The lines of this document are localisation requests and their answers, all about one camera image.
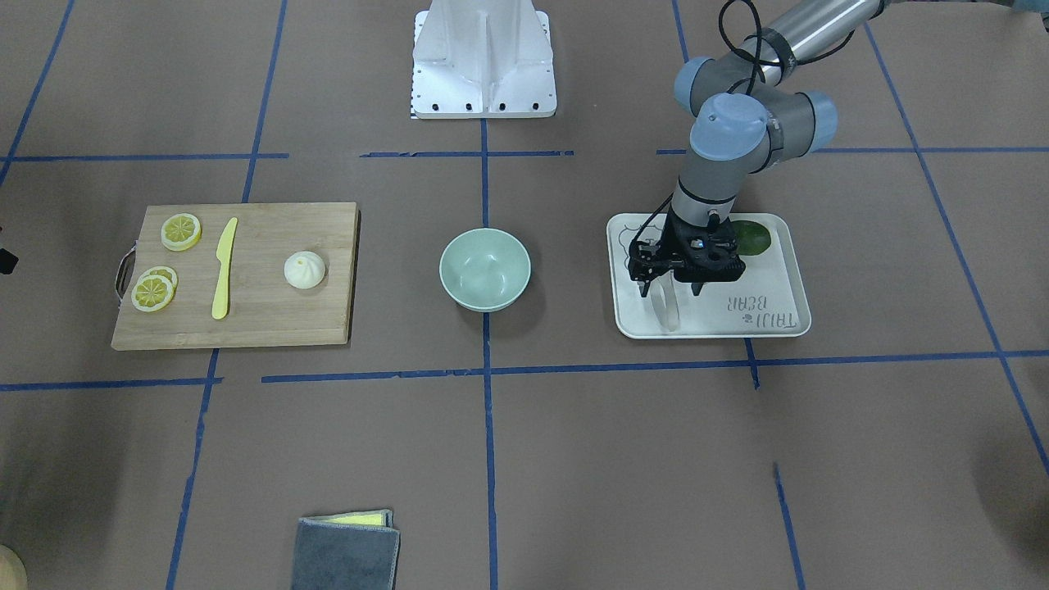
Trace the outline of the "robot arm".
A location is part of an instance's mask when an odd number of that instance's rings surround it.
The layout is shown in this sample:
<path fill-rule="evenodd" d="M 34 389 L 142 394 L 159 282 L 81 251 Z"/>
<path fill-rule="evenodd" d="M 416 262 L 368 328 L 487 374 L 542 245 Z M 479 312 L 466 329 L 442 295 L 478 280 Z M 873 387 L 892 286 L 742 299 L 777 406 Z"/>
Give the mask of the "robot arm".
<path fill-rule="evenodd" d="M 731 212 L 746 176 L 825 148 L 838 112 L 817 91 L 787 93 L 779 84 L 802 65 L 838 52 L 884 1 L 802 1 L 769 24 L 747 2 L 754 31 L 728 52 L 694 57 L 675 78 L 675 98 L 693 117 L 689 146 L 659 238 L 634 236 L 629 278 L 646 297 L 664 276 L 689 285 L 733 283 L 746 266 Z"/>

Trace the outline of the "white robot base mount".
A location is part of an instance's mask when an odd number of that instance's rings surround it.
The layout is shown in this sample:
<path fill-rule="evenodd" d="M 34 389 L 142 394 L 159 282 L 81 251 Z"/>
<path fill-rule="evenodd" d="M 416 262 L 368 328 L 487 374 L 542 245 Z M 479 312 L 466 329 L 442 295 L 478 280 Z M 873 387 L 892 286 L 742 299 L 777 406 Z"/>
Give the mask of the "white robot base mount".
<path fill-rule="evenodd" d="M 416 119 L 555 115 L 550 19 L 532 1 L 432 1 L 415 16 L 413 42 Z"/>

